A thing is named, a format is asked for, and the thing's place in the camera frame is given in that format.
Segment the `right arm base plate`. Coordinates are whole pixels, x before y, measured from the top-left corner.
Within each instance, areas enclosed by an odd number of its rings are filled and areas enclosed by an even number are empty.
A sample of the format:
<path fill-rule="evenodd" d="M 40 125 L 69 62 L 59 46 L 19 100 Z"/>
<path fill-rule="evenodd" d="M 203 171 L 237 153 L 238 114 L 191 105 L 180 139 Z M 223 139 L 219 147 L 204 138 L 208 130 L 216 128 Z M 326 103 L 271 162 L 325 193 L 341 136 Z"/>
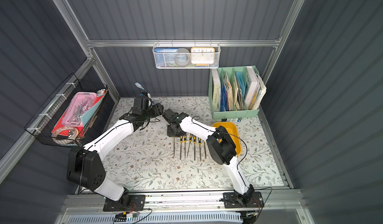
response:
<path fill-rule="evenodd" d="M 264 207 L 264 199 L 260 192 L 254 192 L 251 196 L 243 196 L 236 192 L 223 193 L 220 199 L 226 209 L 253 208 L 261 209 Z"/>

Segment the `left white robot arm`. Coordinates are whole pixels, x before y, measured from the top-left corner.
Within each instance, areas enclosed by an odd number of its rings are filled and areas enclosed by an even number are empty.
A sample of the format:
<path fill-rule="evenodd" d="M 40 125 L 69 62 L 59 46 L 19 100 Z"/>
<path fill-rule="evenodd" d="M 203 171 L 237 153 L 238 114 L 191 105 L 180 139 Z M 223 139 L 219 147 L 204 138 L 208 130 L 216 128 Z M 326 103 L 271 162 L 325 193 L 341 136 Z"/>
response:
<path fill-rule="evenodd" d="M 140 93 L 134 99 L 130 111 L 123 114 L 110 129 L 83 147 L 70 150 L 67 180 L 127 206 L 129 191 L 106 176 L 103 160 L 124 138 L 137 130 L 143 130 L 151 119 L 163 113 L 162 104 L 154 104 L 149 93 Z"/>

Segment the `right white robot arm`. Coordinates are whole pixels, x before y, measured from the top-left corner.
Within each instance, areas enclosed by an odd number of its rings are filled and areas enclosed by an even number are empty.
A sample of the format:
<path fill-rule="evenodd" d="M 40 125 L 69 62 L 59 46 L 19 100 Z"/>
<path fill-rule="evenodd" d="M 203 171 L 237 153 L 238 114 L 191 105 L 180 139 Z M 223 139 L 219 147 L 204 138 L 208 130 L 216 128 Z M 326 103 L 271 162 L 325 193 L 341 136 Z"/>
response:
<path fill-rule="evenodd" d="M 235 139 L 240 139 L 239 137 L 230 135 L 223 126 L 218 128 L 207 126 L 195 121 L 185 113 L 179 114 L 171 109 L 167 109 L 163 117 L 174 132 L 179 133 L 183 131 L 190 133 L 205 141 L 212 159 L 219 165 L 222 165 L 227 171 L 232 181 L 234 192 L 237 194 L 237 201 L 241 205 L 251 202 L 255 190 L 239 166 L 236 145 L 234 143 Z"/>

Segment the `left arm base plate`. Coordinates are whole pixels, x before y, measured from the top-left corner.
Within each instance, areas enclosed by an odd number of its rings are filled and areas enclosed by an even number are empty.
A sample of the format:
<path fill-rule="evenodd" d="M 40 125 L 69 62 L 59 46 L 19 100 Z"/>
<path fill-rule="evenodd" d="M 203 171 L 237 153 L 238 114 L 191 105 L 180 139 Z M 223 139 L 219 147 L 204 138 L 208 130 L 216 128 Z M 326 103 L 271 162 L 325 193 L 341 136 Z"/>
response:
<path fill-rule="evenodd" d="M 128 195 L 123 196 L 118 201 L 106 199 L 103 207 L 104 212 L 128 212 L 142 211 L 145 205 L 145 195 Z"/>

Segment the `yellow plastic storage tray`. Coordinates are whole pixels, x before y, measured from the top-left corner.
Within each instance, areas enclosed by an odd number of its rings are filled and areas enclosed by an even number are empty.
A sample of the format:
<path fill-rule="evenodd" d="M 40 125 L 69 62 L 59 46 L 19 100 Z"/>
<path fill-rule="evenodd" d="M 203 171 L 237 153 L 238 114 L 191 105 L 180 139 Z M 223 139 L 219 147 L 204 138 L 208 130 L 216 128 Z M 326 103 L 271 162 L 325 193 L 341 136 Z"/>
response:
<path fill-rule="evenodd" d="M 220 126 L 223 126 L 226 129 L 226 131 L 228 132 L 232 141 L 235 144 L 236 155 L 239 156 L 242 152 L 242 149 L 241 149 L 241 141 L 238 138 L 239 136 L 238 136 L 237 126 L 232 122 L 216 122 L 212 126 L 215 128 L 219 128 Z"/>

